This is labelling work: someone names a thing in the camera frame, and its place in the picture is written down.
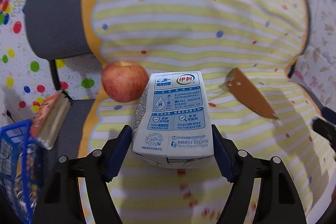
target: yili logo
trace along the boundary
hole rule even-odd
[[[179,85],[187,85],[195,80],[195,76],[193,75],[181,75],[179,78],[176,79],[176,83]]]

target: brown knife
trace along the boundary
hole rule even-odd
[[[233,80],[226,82],[226,87],[236,99],[258,115],[278,120],[278,116],[265,97],[263,97],[255,85],[253,85],[241,70],[239,68],[234,68],[230,74],[231,73],[233,73],[234,78]]]

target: colorful dot pattern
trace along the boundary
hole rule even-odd
[[[25,30],[24,0],[0,0],[0,87],[11,112],[32,118],[46,97],[56,92],[46,60],[31,50]],[[100,88],[101,64],[92,56],[57,60],[61,86],[74,99],[94,98]],[[93,79],[84,88],[84,79]]]

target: green dot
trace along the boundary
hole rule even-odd
[[[33,71],[33,72],[37,72],[39,69],[40,69],[40,65],[38,62],[36,61],[32,61],[30,63],[30,69]]]
[[[91,79],[91,78],[86,78],[86,79],[84,79],[84,80],[82,81],[82,83],[81,83],[81,86],[82,86],[83,88],[86,88],[86,89],[89,89],[89,88],[93,87],[94,85],[95,85],[95,82],[94,82],[94,80]]]
[[[2,62],[4,62],[5,64],[8,62],[8,57],[7,57],[7,55],[3,55],[3,57],[2,57]]]
[[[4,20],[5,20],[5,15],[3,13],[0,13],[0,25],[3,24]]]

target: milk carton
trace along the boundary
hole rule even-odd
[[[132,130],[132,151],[149,164],[206,166],[213,156],[213,142],[201,72],[152,74]]]

